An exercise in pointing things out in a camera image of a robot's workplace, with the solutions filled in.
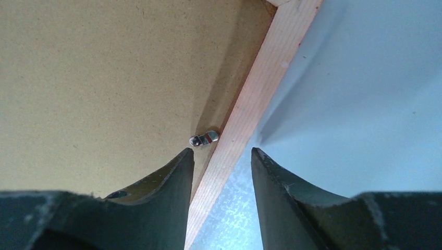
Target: cardboard surface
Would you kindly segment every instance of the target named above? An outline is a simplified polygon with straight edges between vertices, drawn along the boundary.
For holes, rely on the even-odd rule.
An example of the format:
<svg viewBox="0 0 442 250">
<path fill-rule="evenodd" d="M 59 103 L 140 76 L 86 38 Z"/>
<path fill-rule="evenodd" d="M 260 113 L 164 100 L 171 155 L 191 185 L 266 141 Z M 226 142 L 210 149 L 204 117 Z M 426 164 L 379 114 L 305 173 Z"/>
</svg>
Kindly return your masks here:
<svg viewBox="0 0 442 250">
<path fill-rule="evenodd" d="M 0 190 L 101 197 L 222 129 L 272 19 L 260 0 L 6 0 L 2 17 Z"/>
</svg>

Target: wooden frame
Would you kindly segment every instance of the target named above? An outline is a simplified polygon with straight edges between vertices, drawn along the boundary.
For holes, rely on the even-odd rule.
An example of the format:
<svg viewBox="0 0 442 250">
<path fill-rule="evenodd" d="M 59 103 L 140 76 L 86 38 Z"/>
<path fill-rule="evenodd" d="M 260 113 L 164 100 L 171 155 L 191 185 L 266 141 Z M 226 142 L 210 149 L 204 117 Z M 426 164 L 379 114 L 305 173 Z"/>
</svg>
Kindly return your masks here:
<svg viewBox="0 0 442 250">
<path fill-rule="evenodd" d="M 241 93 L 189 207 L 193 244 L 293 59 L 323 0 L 268 0 L 277 6 Z"/>
</svg>

